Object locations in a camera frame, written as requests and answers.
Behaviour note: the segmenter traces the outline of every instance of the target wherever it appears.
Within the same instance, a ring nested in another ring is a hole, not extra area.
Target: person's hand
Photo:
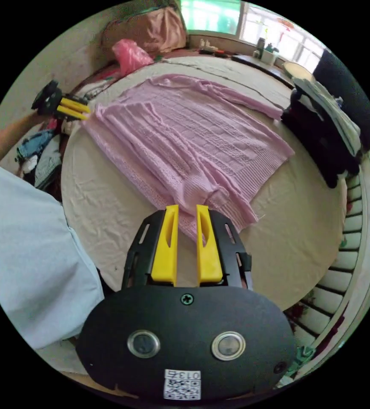
[[[32,113],[32,120],[35,125],[39,125],[42,122],[49,121],[51,118],[51,115],[40,115],[37,110]]]

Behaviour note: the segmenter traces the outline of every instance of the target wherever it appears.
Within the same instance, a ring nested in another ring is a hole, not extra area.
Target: light blue shirt
[[[34,349],[80,333],[103,300],[62,205],[0,167],[0,304]]]

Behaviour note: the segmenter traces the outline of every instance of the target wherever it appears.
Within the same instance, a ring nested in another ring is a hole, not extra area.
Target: table
[[[193,75],[229,86],[266,104],[290,103],[290,89],[266,75],[231,60],[175,58],[145,67],[101,93],[95,103],[108,105],[124,90],[162,74]],[[253,285],[285,310],[303,298],[334,262],[345,219],[345,182],[329,189],[308,152],[283,124],[257,111],[249,115],[278,133],[295,155],[265,183],[252,208],[257,224],[241,232],[252,254]],[[106,283],[119,290],[126,253],[142,220],[155,208],[121,175],[80,128],[71,135],[61,175],[63,206]],[[195,244],[179,235],[178,285],[196,285]]]

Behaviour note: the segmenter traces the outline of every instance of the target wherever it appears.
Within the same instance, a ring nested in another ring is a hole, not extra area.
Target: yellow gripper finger
[[[218,283],[222,280],[223,273],[207,206],[196,206],[196,221],[199,285],[206,282]]]
[[[70,108],[73,111],[85,112],[87,114],[90,113],[90,108],[87,105],[80,104],[79,102],[73,101],[68,98],[62,98],[60,101],[60,105],[62,105],[63,107]]]
[[[72,116],[72,117],[74,117],[76,119],[81,119],[82,121],[85,121],[87,119],[87,117],[85,115],[81,114],[80,112],[73,111],[70,108],[63,107],[62,105],[59,105],[57,107],[57,111],[62,112],[63,114]]]
[[[151,278],[155,282],[169,282],[176,287],[178,264],[179,206],[167,206],[156,247]]]

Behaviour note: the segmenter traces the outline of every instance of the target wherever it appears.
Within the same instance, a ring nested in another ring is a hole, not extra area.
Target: pink plastic bag
[[[112,47],[115,58],[120,63],[121,75],[125,77],[139,68],[153,64],[154,60],[138,47],[133,40],[123,39],[115,43]]]

